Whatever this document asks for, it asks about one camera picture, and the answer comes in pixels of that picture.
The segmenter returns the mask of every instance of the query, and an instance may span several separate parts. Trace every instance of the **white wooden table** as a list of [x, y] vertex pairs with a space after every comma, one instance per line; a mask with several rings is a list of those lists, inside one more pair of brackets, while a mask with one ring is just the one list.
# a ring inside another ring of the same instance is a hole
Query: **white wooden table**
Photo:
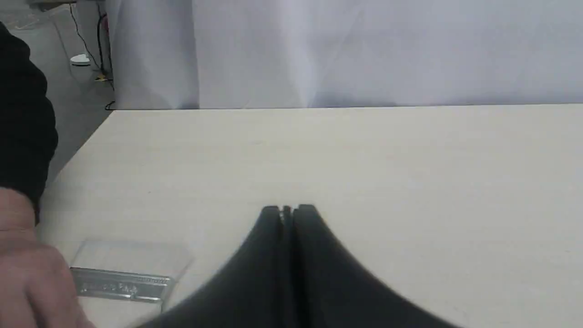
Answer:
[[175, 304], [264, 205], [315, 204], [375, 275], [471, 328], [583, 322], [583, 105], [116, 111], [50, 186], [42, 238], [184, 242]]

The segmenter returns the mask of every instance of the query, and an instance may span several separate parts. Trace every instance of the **gray floor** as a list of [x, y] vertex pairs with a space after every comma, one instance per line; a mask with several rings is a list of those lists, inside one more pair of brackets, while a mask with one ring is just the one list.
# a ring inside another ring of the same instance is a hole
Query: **gray floor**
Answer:
[[107, 118], [110, 112], [104, 106], [113, 100], [113, 90], [105, 82], [95, 82], [97, 74], [91, 68], [69, 64], [70, 57], [83, 51], [83, 43], [68, 6], [41, 13], [31, 10], [24, 0], [2, 0], [0, 20], [30, 46], [31, 60], [48, 80], [48, 98], [54, 105], [59, 131], [50, 182]]

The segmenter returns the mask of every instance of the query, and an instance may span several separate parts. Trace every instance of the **white backdrop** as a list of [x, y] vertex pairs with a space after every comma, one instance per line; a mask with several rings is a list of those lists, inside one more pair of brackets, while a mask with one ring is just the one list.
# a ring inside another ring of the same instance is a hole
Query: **white backdrop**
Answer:
[[118, 108], [583, 102], [581, 0], [108, 0]]

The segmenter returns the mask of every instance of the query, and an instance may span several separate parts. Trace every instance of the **black object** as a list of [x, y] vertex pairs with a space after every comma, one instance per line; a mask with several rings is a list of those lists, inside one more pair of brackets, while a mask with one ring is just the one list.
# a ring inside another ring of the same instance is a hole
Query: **black object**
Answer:
[[312, 205], [265, 207], [197, 293], [142, 328], [453, 328], [378, 281]]

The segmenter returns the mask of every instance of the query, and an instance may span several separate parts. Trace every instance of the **black sleeve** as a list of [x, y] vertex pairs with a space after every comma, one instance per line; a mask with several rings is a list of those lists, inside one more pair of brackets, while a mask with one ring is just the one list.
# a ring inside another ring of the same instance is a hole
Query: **black sleeve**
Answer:
[[28, 196], [38, 223], [58, 136], [47, 80], [29, 57], [27, 44], [0, 23], [0, 187]]

